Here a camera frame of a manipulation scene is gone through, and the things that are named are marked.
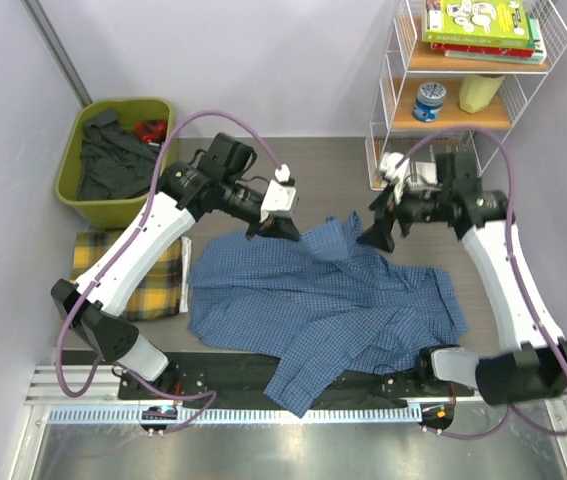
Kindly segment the olive green plastic bin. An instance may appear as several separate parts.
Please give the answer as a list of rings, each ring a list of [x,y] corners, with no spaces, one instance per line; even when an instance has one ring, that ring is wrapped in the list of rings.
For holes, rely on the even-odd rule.
[[[133,133],[138,122],[147,120],[165,120],[168,132],[171,132],[176,126],[172,106],[168,102],[154,97],[97,101],[85,107],[78,114],[59,167],[55,182],[55,193],[64,205],[73,209],[90,227],[100,230],[126,228],[140,212],[147,198],[146,195],[142,195],[121,200],[83,201],[78,199],[79,179],[82,170],[80,154],[85,137],[83,123],[108,109],[117,113],[119,124],[130,133]]]

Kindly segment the white folded paper booklet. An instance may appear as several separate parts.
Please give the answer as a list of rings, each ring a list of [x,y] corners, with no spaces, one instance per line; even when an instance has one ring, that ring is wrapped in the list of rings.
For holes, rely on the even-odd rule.
[[[411,190],[437,189],[436,165],[433,162],[409,161],[406,186]]]

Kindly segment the red black garment in bin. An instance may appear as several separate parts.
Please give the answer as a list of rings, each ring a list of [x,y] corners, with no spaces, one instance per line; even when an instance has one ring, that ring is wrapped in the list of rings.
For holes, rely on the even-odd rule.
[[[144,144],[161,144],[167,137],[168,122],[164,119],[144,120],[136,123],[135,137]]]

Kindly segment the folded yellow plaid shirt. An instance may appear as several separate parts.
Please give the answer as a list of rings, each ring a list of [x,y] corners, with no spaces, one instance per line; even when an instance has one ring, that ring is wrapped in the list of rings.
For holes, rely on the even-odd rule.
[[[122,233],[122,230],[78,233],[70,281],[75,282],[95,265]],[[188,237],[183,237],[168,247],[138,284],[121,317],[130,322],[143,322],[186,312],[191,250],[192,242]]]

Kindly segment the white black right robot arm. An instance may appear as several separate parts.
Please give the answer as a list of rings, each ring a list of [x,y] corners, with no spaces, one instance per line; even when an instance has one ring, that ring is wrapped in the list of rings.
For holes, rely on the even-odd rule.
[[[435,395],[454,382],[477,391],[489,405],[561,396],[567,390],[560,366],[567,363],[567,340],[536,288],[517,225],[506,219],[507,196],[484,189],[468,152],[439,154],[431,165],[433,184],[414,183],[402,154],[382,155],[377,173],[386,186],[370,204],[374,221],[358,241],[393,252],[394,227],[403,236],[415,223],[451,227],[486,290],[501,351],[481,357],[458,346],[425,348],[414,371],[416,386]]]

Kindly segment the blue white round tin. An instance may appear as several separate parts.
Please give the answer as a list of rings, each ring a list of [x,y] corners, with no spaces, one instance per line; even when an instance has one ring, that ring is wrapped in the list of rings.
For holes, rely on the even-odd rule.
[[[423,123],[434,122],[444,104],[447,90],[439,82],[422,83],[418,89],[412,108],[412,116]]]

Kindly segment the blue checked long sleeve shirt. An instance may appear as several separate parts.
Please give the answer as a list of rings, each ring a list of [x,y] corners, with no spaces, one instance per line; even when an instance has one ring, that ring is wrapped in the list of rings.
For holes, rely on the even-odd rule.
[[[299,241],[211,240],[189,278],[190,331],[204,344],[276,357],[266,396],[296,416],[343,372],[414,367],[467,332],[450,275],[395,264],[358,242],[358,215]]]

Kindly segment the pale yellow faceted vase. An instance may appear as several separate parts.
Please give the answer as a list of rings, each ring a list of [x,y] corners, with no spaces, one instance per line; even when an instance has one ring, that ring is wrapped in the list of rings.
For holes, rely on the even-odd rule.
[[[461,83],[459,107],[475,114],[483,111],[492,101],[504,81],[504,75],[470,74]]]

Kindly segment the dark grey shirt in bin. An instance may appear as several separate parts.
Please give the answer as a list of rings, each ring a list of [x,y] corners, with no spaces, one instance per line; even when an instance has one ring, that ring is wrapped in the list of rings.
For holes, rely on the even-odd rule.
[[[83,122],[79,201],[133,199],[149,191],[159,148],[123,129],[108,108]]]

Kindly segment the red book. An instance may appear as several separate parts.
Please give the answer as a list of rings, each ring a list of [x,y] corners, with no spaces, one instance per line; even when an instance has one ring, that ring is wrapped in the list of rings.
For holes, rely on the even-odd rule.
[[[535,53],[535,48],[508,48],[508,47],[490,47],[490,46],[476,46],[476,45],[457,45],[457,44],[443,44],[431,43],[431,48],[434,50],[444,52],[456,52],[464,54],[477,54],[477,55],[493,55],[515,58],[531,58]]]

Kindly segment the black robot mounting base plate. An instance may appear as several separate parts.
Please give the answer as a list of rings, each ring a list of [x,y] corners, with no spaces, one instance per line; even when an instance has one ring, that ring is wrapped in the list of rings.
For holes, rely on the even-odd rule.
[[[193,396],[208,390],[217,392],[220,408],[232,402],[273,409],[264,390],[277,370],[275,357],[248,353],[168,352],[168,366],[150,385],[162,393]],[[437,380],[417,360],[415,369],[398,371],[388,365],[375,366],[371,373],[346,370],[323,390],[312,404],[314,409],[375,401],[398,403],[412,398],[432,401],[454,395],[465,399],[471,388]]]

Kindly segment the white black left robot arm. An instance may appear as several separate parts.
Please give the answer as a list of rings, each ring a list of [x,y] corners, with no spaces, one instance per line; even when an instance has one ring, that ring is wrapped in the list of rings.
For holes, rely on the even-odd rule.
[[[153,398],[168,397],[176,375],[167,356],[121,314],[166,249],[214,211],[244,221],[250,236],[300,238],[292,221],[298,195],[288,166],[277,167],[260,193],[241,182],[255,159],[252,147],[217,134],[191,161],[163,170],[155,193],[91,268],[73,282],[59,280],[52,287],[52,298],[70,329],[103,360],[138,374]]]

